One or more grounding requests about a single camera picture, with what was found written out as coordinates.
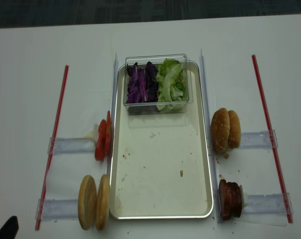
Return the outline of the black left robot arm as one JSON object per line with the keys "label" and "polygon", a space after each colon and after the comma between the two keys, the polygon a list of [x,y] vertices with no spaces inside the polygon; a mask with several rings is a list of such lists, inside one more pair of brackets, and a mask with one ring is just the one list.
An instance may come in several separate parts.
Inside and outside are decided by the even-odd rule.
{"label": "black left robot arm", "polygon": [[18,218],[11,216],[0,229],[0,239],[15,239],[18,230]]}

